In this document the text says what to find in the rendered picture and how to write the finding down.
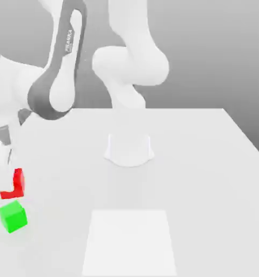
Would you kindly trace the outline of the small green cube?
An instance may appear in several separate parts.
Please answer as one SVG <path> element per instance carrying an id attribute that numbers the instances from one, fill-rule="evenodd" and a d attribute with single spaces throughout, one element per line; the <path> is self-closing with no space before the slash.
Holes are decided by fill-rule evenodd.
<path id="1" fill-rule="evenodd" d="M 25 209 L 18 200 L 0 207 L 0 219 L 8 233 L 12 233 L 28 224 Z"/>

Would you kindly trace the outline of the small red cube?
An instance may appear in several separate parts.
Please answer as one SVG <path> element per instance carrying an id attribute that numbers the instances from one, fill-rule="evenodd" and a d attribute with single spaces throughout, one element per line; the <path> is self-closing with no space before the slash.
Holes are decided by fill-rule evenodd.
<path id="1" fill-rule="evenodd" d="M 16 168 L 14 170 L 12 182 L 14 187 L 13 191 L 0 191 L 1 199 L 13 199 L 24 196 L 25 179 L 22 168 Z"/>

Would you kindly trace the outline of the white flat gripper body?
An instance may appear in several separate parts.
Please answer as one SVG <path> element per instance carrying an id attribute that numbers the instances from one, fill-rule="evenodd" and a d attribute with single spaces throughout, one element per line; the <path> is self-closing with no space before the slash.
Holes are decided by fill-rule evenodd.
<path id="1" fill-rule="evenodd" d="M 0 147 L 0 171 L 9 164 L 11 152 L 11 147 Z"/>

